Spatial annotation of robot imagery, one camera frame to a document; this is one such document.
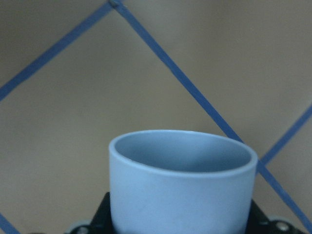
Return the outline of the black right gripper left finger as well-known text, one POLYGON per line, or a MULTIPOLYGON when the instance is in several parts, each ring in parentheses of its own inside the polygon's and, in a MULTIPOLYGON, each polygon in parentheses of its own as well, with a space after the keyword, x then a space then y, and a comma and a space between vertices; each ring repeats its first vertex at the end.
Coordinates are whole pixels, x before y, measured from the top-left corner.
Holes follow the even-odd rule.
POLYGON ((69 234, 113 234, 114 227, 111 218, 110 193, 107 192, 101 201, 92 220, 87 224, 75 225, 69 234))

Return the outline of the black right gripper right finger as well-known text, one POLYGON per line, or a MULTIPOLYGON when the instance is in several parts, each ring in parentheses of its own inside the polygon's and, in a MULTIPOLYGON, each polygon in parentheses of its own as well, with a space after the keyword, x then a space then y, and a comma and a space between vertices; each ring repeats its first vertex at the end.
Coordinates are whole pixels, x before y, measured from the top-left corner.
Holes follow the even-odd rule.
POLYGON ((304 234, 290 222, 269 219, 254 200, 251 202, 246 234, 304 234))

